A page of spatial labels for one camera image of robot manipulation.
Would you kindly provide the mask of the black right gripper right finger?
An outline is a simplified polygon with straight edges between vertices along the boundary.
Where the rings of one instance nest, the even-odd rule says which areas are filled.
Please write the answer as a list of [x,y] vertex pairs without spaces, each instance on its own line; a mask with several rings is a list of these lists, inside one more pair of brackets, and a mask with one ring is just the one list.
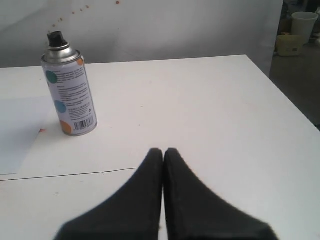
[[224,201],[169,148],[163,164],[164,207],[170,240],[275,240],[260,221]]

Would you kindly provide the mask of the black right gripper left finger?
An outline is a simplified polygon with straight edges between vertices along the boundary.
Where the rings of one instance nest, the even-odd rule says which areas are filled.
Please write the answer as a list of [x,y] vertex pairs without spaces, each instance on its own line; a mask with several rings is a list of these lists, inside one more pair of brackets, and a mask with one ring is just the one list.
[[110,198],[65,223],[57,240],[157,240],[163,194],[163,153],[152,148]]

